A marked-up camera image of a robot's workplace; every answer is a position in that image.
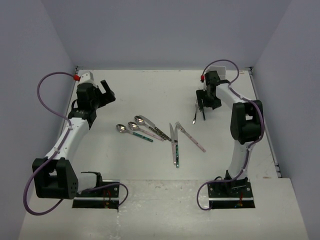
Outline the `all-silver fork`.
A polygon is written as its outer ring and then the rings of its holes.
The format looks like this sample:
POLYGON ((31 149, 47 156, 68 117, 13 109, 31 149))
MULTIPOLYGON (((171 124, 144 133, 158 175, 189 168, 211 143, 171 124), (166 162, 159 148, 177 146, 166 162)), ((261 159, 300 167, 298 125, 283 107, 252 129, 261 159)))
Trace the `all-silver fork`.
POLYGON ((194 116, 193 116, 193 120, 192 120, 192 124, 195 125, 196 124, 196 121, 197 121, 197 113, 198 113, 198 110, 199 110, 199 105, 198 105, 198 100, 196 99, 195 101, 195 113, 194 113, 194 116))

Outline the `pink handled fork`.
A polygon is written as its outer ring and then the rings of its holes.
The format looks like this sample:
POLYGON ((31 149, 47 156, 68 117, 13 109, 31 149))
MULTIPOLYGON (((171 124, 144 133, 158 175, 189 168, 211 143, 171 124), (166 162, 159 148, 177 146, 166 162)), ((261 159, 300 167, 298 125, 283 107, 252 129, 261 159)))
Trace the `pink handled fork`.
POLYGON ((202 152, 206 152, 206 150, 205 150, 205 148, 202 146, 202 145, 200 145, 199 143, 198 143, 198 141, 197 140, 195 140, 186 130, 185 130, 185 128, 177 121, 176 123, 175 123, 175 125, 178 127, 178 129, 183 133, 183 134, 185 134, 202 152))

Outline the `teal handled knife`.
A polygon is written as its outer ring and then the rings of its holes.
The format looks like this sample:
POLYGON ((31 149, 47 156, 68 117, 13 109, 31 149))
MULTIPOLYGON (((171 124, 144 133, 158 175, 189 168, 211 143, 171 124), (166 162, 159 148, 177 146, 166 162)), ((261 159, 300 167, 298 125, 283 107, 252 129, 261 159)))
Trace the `teal handled knife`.
POLYGON ((176 168, 179 168, 180 163, 179 163, 178 127, 177 126, 175 126, 175 129, 174 129, 174 143, 175 143, 175 166, 176 168))

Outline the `pink handled knife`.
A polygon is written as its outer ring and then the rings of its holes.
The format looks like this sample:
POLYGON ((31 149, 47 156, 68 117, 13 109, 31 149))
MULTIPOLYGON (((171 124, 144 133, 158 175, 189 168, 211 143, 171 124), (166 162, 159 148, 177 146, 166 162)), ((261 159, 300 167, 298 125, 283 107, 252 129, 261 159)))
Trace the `pink handled knife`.
POLYGON ((175 147, 175 133, 171 123, 169 123, 170 128, 170 139, 171 139, 171 149, 172 149, 172 158, 173 158, 173 165, 176 165, 176 147, 175 147))

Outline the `dark floral handled knife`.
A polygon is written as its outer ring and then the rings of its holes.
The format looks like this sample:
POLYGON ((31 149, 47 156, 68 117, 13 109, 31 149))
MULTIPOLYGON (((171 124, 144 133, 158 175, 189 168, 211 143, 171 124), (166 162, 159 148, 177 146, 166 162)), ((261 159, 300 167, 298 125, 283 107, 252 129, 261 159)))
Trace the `dark floral handled knife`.
POLYGON ((158 127, 156 127, 156 125, 151 120, 149 120, 148 118, 146 118, 143 115, 139 115, 139 116, 142 117, 142 119, 146 123, 148 123, 153 129, 155 129, 156 132, 159 133, 161 137, 164 137, 165 140, 168 140, 168 141, 172 140, 168 135, 166 135, 163 131, 161 131, 158 127))

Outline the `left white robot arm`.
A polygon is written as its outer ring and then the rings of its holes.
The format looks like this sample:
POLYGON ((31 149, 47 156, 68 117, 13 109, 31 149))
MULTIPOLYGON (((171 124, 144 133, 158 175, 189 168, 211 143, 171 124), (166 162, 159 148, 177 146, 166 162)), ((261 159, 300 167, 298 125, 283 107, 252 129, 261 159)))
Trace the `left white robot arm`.
POLYGON ((44 199, 72 200, 78 193, 87 191, 97 197, 103 193, 102 176, 97 171, 83 171, 76 174, 71 160, 97 118, 97 109, 115 101, 115 94, 105 80, 98 86, 91 82, 78 85, 76 90, 77 106, 68 114, 68 123, 58 142, 43 158, 32 164, 35 173, 36 195, 44 199))

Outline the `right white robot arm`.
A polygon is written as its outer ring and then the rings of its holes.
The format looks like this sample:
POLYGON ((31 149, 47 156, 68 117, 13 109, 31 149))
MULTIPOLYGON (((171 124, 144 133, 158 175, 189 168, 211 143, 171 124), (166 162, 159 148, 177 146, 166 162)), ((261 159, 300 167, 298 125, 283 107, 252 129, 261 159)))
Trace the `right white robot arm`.
POLYGON ((223 184, 224 193, 233 197, 248 182, 251 150, 264 134, 263 105, 260 100, 251 100, 237 93, 228 80, 219 77, 217 71, 202 75, 201 82, 205 83, 205 89, 197 90, 196 97, 203 118, 204 108, 215 110, 225 103, 231 109, 230 133, 234 149, 225 177, 218 184, 223 184))

